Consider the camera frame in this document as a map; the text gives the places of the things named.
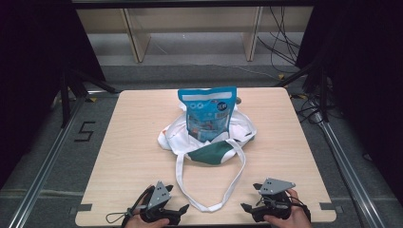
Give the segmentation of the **blue snack packet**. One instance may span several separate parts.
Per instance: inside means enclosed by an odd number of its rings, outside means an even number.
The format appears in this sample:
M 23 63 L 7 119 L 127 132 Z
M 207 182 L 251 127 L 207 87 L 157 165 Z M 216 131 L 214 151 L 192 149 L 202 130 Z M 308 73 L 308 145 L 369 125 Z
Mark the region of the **blue snack packet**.
M 178 98 L 186 107 L 188 133 L 204 143 L 229 132 L 229 123 L 237 99 L 235 86 L 183 88 Z

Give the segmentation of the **white tote bag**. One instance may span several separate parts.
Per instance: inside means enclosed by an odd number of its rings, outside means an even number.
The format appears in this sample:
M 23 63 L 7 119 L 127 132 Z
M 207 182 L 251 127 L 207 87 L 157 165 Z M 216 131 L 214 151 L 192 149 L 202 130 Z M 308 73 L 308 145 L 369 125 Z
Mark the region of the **white tote bag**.
M 251 120 L 235 106 L 229 122 L 229 131 L 221 133 L 212 141 L 200 142 L 187 131 L 185 105 L 181 104 L 180 108 L 183 113 L 160 133 L 158 143 L 162 149 L 169 150 L 177 156 L 176 181 L 188 201 L 201 212 L 213 213 L 222 208 L 235 190 L 246 164 L 246 156 L 242 148 L 254 139 L 257 129 Z M 236 155 L 240 158 L 240 171 L 229 184 L 220 202 L 205 206 L 187 193 L 183 184 L 184 159 L 208 165 L 221 165 Z

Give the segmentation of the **light wooden shelf unit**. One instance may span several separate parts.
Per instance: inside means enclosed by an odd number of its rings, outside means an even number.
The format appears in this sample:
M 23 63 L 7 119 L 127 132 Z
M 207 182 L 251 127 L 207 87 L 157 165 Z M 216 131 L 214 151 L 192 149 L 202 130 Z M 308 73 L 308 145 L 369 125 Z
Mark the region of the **light wooden shelf unit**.
M 246 60 L 254 59 L 258 34 L 277 29 L 280 21 L 290 32 L 306 30 L 311 7 L 224 7 L 156 9 L 79 9 L 88 33 L 125 33 L 134 61 L 144 60 L 153 33 L 238 32 Z

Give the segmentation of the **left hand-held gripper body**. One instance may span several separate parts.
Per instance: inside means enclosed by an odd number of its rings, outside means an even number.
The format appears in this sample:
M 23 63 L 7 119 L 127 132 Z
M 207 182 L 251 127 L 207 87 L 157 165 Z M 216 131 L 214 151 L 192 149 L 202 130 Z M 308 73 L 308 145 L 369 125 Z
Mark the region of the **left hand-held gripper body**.
M 159 219 L 169 219 L 169 225 L 178 225 L 181 221 L 178 211 L 164 208 L 170 199 L 170 192 L 166 191 L 165 185 L 161 181 L 158 181 L 155 186 L 151 186 L 142 202 L 140 210 L 142 220 L 153 222 Z

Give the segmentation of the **black curtain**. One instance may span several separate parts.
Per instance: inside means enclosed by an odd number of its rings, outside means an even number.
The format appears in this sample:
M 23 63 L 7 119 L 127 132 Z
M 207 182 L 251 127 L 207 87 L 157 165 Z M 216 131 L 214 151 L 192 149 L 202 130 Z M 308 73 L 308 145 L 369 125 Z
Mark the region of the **black curtain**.
M 297 67 L 331 42 L 329 77 L 338 105 L 403 205 L 403 0 L 318 0 L 304 32 Z
M 0 0 L 0 188 L 47 116 L 65 67 L 105 78 L 72 0 Z

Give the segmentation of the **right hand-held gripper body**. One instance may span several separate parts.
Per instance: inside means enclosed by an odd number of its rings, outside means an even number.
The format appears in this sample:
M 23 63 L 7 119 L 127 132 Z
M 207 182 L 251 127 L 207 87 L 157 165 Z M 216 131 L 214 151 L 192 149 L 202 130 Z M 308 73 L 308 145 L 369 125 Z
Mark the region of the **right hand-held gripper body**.
M 295 187 L 293 182 L 267 178 L 260 190 L 260 200 L 256 208 L 252 208 L 252 218 L 255 222 L 263 221 L 265 215 L 279 219 L 288 219 L 291 215 L 291 200 L 286 191 Z

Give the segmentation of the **black metal stand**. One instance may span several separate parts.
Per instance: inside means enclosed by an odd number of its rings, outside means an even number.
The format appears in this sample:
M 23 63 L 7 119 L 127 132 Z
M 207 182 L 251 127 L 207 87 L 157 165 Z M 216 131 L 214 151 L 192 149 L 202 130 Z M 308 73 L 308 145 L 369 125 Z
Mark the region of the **black metal stand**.
M 321 63 L 312 62 L 307 66 L 300 69 L 298 72 L 292 74 L 288 78 L 279 83 L 275 84 L 275 87 L 285 87 L 301 76 L 306 75 L 307 78 L 303 85 L 303 90 L 308 91 L 310 88 L 314 87 L 316 83 L 319 89 L 319 105 L 318 111 L 320 113 L 320 117 L 322 121 L 328 123 L 328 115 L 327 115 L 327 71 L 325 66 Z
M 90 82 L 91 84 L 111 94 L 120 93 L 119 89 L 108 85 L 106 82 L 91 77 L 88 74 L 85 74 L 79 69 L 70 67 L 66 68 L 60 76 L 60 94 L 63 108 L 62 127 L 67 126 L 67 123 L 71 119 L 68 92 L 71 90 L 77 98 L 85 98 L 89 92 L 87 91 L 84 82 Z

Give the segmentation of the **person's left hand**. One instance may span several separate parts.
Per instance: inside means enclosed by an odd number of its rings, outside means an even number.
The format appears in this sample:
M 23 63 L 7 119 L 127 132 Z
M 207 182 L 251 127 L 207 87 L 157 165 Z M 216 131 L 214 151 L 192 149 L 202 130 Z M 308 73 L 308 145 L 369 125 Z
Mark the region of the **person's left hand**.
M 153 222 L 145 222 L 140 216 L 134 216 L 128 220 L 124 228 L 164 228 L 168 225 L 170 220 L 168 218 L 161 218 Z

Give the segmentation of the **aluminium rail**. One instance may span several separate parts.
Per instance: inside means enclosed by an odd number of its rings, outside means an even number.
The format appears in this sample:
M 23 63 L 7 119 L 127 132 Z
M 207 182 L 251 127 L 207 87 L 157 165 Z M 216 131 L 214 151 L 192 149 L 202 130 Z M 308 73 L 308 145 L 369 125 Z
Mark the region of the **aluminium rail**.
M 57 128 L 51 147 L 47 150 L 44 159 L 41 161 L 40 168 L 36 173 L 33 173 L 33 181 L 30 183 L 29 187 L 26 189 L 10 189 L 10 197 L 19 199 L 20 201 L 6 228 L 23 228 L 26 224 L 29 214 L 35 202 L 39 199 L 43 186 L 62 150 L 67 135 L 74 123 L 74 119 L 84 102 L 85 98 L 77 98 L 74 100 L 73 104 L 68 105 L 68 107 L 71 107 L 71 112 L 69 113 L 70 117 Z
M 386 228 L 386 223 L 380 216 L 374 202 L 360 181 L 331 125 L 326 122 L 322 122 L 319 125 L 333 150 L 340 174 L 346 181 L 354 197 L 354 202 L 359 206 L 370 228 Z

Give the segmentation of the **person's right hand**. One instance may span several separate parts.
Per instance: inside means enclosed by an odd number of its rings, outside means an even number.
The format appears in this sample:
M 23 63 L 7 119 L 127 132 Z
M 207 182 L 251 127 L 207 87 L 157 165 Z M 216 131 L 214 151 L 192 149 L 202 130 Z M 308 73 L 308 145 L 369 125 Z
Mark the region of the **person's right hand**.
M 263 218 L 278 228 L 313 228 L 311 221 L 308 220 L 303 209 L 299 206 L 291 207 L 291 215 L 288 219 L 276 218 L 270 215 L 265 215 Z

